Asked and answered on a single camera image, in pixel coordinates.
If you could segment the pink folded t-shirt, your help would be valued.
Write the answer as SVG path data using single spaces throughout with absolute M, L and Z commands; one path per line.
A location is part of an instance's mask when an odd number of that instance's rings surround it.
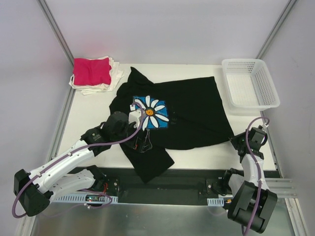
M 105 59 L 74 59 L 74 85 L 96 86 L 100 84 L 111 84 L 111 71 L 109 58 Z

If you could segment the white plastic basket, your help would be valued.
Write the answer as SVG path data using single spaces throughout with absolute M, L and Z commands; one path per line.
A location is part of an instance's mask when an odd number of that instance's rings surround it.
M 224 59 L 224 83 L 232 109 L 265 111 L 280 105 L 266 63 L 261 59 Z

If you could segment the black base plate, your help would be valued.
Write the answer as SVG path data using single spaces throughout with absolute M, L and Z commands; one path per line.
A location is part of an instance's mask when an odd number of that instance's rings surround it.
M 117 196 L 119 203 L 184 206 L 205 206 L 208 198 L 216 198 L 212 189 L 219 190 L 226 172 L 169 169 L 143 183 L 134 169 L 101 167 L 100 171 L 110 180 L 109 195 Z

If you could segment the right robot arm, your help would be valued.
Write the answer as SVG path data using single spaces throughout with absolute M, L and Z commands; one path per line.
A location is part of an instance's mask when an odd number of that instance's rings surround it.
M 227 170 L 221 187 L 233 196 L 227 217 L 241 225 L 243 234 L 249 230 L 263 233 L 278 201 L 277 194 L 270 191 L 263 171 L 264 155 L 260 148 L 267 139 L 262 126 L 230 138 L 240 157 L 243 173 L 233 168 Z

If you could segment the white folded t-shirt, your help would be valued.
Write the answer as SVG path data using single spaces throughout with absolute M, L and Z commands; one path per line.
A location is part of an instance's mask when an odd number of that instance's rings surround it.
M 115 87 L 118 85 L 120 79 L 123 77 L 124 72 L 119 69 L 120 63 L 117 61 L 114 61 L 109 56 L 104 56 L 104 57 L 97 58 L 97 59 L 105 59 L 105 58 L 109 58 L 110 65 L 112 67 L 112 69 L 110 71 L 110 75 L 111 75 L 111 84 L 110 85 L 100 84 L 100 85 L 96 85 L 96 86 L 76 86 L 73 83 L 74 82 L 74 75 L 73 74 L 70 77 L 69 85 L 73 89 L 80 91 L 83 95 L 90 95 L 90 94 L 97 93 L 97 92 L 111 92 L 111 91 L 113 91 L 115 89 Z

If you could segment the black daisy print t-shirt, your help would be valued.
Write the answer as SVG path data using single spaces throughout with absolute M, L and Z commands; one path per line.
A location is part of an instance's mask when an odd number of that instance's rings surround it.
M 152 147 L 139 152 L 123 143 L 121 149 L 144 183 L 174 164 L 168 150 L 218 145 L 234 135 L 213 76 L 153 83 L 132 68 L 109 108 L 129 114 L 133 102 L 145 111 L 141 133 Z

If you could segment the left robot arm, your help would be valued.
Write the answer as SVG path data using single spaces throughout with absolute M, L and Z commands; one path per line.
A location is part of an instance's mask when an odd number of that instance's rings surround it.
M 88 129 L 63 154 L 32 171 L 19 170 L 14 175 L 13 191 L 16 196 L 14 218 L 36 216 L 52 201 L 75 191 L 90 192 L 112 200 L 106 194 L 105 174 L 96 165 L 88 166 L 76 174 L 69 172 L 85 161 L 97 157 L 112 145 L 126 144 L 138 138 L 148 115 L 136 109 L 128 115 L 114 112 L 107 121 Z

